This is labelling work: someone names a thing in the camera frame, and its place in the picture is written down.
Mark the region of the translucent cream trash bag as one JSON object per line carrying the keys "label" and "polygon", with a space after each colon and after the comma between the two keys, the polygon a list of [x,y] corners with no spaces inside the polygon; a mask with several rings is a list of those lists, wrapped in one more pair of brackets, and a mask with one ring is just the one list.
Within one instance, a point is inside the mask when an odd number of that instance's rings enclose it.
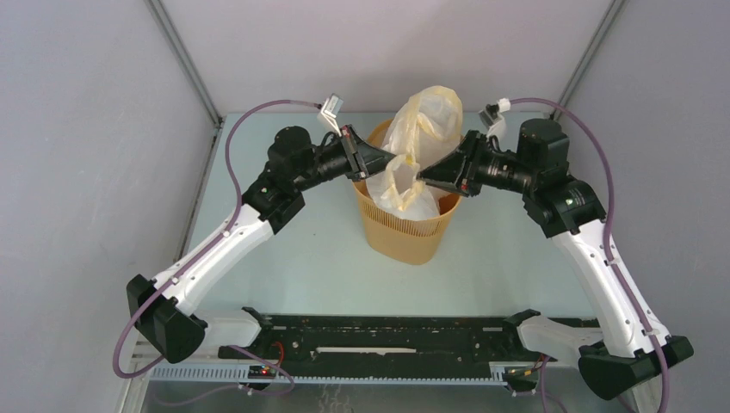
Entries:
{"label": "translucent cream trash bag", "polygon": [[423,221],[439,216],[438,201],[447,192],[430,188],[418,173],[456,148],[462,124],[462,102],[454,90],[431,86],[411,96],[379,144],[394,159],[383,172],[366,180],[374,204],[399,219]]}

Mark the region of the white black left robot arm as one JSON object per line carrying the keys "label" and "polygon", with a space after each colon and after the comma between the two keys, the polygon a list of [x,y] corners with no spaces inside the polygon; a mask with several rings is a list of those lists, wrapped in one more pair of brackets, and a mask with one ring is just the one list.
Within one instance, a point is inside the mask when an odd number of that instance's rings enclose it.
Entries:
{"label": "white black left robot arm", "polygon": [[394,158],[350,125],[328,132],[319,145],[305,128],[285,127],[267,156],[232,214],[202,243],[155,277],[138,274],[127,283],[134,328],[169,363],[186,360],[201,346],[208,325],[194,313],[202,298],[241,258],[289,223],[305,205],[304,191],[339,176],[364,181]]}

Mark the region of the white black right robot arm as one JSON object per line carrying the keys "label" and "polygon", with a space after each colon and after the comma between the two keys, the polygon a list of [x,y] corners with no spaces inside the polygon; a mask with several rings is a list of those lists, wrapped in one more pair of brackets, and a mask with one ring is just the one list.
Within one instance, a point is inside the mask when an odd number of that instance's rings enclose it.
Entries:
{"label": "white black right robot arm", "polygon": [[418,179],[466,197],[485,186],[521,195],[528,216],[571,263],[599,329],[583,332],[522,311],[507,318],[501,349],[513,360],[536,352],[574,367],[597,396],[611,400],[694,350],[688,338],[670,334],[642,298],[604,234],[607,215],[595,191],[569,174],[568,151],[558,123],[531,119],[520,126],[514,151],[500,151],[492,138],[471,131]]}

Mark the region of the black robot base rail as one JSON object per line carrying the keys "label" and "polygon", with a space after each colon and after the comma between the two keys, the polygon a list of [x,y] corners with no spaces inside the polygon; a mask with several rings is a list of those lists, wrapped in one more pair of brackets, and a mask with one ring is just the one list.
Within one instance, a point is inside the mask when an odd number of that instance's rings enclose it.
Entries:
{"label": "black robot base rail", "polygon": [[275,315],[250,354],[279,362],[298,384],[534,387],[542,357],[501,317]]}

